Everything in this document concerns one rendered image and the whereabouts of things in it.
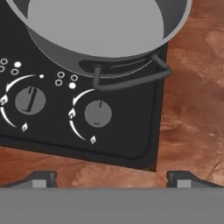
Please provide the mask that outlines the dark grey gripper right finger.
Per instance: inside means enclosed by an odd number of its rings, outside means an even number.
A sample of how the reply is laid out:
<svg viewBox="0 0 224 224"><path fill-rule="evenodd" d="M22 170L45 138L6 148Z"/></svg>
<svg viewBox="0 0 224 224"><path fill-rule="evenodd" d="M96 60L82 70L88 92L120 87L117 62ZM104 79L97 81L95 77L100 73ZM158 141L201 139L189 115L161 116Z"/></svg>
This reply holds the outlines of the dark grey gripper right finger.
<svg viewBox="0 0 224 224"><path fill-rule="evenodd" d="M166 178L167 188L220 187L220 185L196 177L190 171L168 171Z"/></svg>

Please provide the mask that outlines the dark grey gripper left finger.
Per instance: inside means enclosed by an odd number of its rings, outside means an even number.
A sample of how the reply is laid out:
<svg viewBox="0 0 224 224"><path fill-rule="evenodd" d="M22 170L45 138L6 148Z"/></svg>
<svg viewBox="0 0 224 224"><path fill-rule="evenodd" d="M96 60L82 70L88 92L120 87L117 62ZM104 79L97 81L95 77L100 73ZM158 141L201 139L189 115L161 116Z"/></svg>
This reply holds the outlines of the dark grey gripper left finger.
<svg viewBox="0 0 224 224"><path fill-rule="evenodd" d="M55 188L57 186L56 171L34 171L25 178L0 185L0 188Z"/></svg>

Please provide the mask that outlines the black stove hob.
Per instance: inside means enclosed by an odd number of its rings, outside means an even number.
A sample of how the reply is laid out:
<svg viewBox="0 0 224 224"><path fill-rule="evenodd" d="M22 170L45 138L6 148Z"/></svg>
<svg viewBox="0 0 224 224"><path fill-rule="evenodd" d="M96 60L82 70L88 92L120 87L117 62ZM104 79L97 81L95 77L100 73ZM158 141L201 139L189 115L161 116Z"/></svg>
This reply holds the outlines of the black stove hob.
<svg viewBox="0 0 224 224"><path fill-rule="evenodd" d="M113 91L98 91L92 82L48 59L0 0L0 146L155 169L163 79ZM17 94L28 87L45 94L45 106L36 115L24 115L15 106ZM84 116L86 106L97 100L112 109L102 128L90 126Z"/></svg>

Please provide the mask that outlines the grey stove knob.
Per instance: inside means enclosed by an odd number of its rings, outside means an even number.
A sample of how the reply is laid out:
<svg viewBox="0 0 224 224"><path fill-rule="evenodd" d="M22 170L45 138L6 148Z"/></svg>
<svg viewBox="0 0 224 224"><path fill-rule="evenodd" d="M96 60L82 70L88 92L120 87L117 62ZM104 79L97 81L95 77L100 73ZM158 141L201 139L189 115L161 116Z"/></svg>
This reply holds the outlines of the grey stove knob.
<svg viewBox="0 0 224 224"><path fill-rule="evenodd" d="M85 108L84 116L90 126L102 128L110 122L112 109L105 101L91 101Z"/></svg>
<svg viewBox="0 0 224 224"><path fill-rule="evenodd" d="M45 94L36 87L22 89L15 98L16 109L28 116L36 115L46 105Z"/></svg>

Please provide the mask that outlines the grey metal pot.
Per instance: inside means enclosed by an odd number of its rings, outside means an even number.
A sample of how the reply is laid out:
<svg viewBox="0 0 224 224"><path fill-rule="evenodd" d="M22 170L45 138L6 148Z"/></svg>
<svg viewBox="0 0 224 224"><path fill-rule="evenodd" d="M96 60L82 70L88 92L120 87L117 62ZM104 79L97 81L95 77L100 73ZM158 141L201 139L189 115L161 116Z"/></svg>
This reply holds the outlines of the grey metal pot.
<svg viewBox="0 0 224 224"><path fill-rule="evenodd" d="M193 0L5 0L55 64L113 91L163 79L158 56L186 23Z"/></svg>

